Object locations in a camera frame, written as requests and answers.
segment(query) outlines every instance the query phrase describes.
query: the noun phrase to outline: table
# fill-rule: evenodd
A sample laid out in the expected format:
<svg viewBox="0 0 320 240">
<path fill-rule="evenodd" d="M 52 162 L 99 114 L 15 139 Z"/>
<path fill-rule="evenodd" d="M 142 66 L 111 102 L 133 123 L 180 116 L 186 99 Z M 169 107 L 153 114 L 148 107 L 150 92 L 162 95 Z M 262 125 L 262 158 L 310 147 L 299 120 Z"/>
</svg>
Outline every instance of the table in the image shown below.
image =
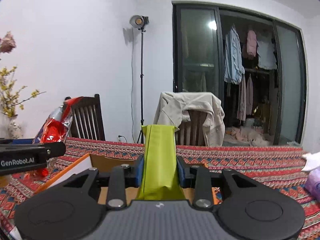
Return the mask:
<svg viewBox="0 0 320 240">
<path fill-rule="evenodd" d="M 17 205 L 32 197 L 40 185 L 84 154 L 136 159 L 144 153 L 141 144 L 79 138 L 68 138 L 66 148 L 66 154 L 58 158 L 53 172 L 47 178 L 32 182 L 14 174 L 10 184 L 0 190 L 0 223 L 7 232 L 14 228 L 13 217 Z M 302 205 L 306 214 L 299 239 L 311 240 L 320 236 L 320 204 L 303 187 L 307 174 L 301 172 L 305 164 L 301 159 L 305 152 L 301 148 L 177 146 L 176 153 L 187 163 L 207 163 L 212 172 L 220 172 L 226 167 L 235 169 L 295 199 Z"/>
</svg>

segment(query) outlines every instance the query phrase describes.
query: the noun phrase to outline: white logo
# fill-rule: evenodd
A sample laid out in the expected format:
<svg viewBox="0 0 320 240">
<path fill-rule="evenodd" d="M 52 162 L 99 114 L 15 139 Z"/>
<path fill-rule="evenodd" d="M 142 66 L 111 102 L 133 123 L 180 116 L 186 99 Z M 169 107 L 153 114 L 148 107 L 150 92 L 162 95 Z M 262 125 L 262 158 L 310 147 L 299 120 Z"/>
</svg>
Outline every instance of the white logo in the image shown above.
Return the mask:
<svg viewBox="0 0 320 240">
<path fill-rule="evenodd" d="M 14 166 L 14 165 L 22 165 L 22 164 L 28 164 L 28 163 L 35 163 L 34 158 L 30 158 L 30 159 L 18 159 L 18 160 L 11 160 L 11 161 L 1 161 L 0 165 L 2 167 L 8 167 L 8 166 Z"/>
<path fill-rule="evenodd" d="M 161 202 L 159 202 L 159 203 L 156 205 L 156 207 L 157 207 L 157 208 L 162 208 L 162 207 L 164 207 L 164 204 L 161 203 Z"/>
</svg>

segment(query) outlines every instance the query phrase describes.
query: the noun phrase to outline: glass panel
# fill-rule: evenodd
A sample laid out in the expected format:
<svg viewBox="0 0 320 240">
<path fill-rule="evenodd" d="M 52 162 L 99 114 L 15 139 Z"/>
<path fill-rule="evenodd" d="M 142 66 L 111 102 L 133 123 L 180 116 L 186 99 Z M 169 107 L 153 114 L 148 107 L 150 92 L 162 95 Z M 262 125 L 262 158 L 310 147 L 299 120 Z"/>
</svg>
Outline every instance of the glass panel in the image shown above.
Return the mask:
<svg viewBox="0 0 320 240">
<path fill-rule="evenodd" d="M 182 91 L 219 93 L 217 24 L 213 10 L 181 9 Z"/>
<path fill-rule="evenodd" d="M 279 144 L 295 141 L 301 104 L 301 68 L 296 33 L 277 26 L 282 62 L 282 106 Z"/>
</svg>

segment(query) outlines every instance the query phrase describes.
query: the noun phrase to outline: gray ribbed panel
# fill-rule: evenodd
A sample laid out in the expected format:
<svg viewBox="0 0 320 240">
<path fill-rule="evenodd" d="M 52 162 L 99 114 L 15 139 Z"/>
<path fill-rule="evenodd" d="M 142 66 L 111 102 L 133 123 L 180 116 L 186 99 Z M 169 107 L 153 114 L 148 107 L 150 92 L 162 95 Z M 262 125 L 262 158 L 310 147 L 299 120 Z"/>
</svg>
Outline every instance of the gray ribbed panel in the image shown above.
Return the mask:
<svg viewBox="0 0 320 240">
<path fill-rule="evenodd" d="M 83 240 L 235 240 L 207 211 L 187 201 L 133 201 L 127 209 L 109 212 Z"/>
</svg>

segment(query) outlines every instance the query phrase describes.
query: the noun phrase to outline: pink flower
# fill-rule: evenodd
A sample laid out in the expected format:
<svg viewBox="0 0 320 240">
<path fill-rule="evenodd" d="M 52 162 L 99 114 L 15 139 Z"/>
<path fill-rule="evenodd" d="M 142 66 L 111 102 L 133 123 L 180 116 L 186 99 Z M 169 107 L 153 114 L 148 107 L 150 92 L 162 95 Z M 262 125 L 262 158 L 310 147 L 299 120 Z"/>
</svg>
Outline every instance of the pink flower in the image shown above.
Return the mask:
<svg viewBox="0 0 320 240">
<path fill-rule="evenodd" d="M 10 53 L 14 48 L 16 48 L 16 42 L 11 35 L 11 32 L 7 32 L 4 38 L 0 43 L 0 52 L 2 53 Z"/>
</svg>

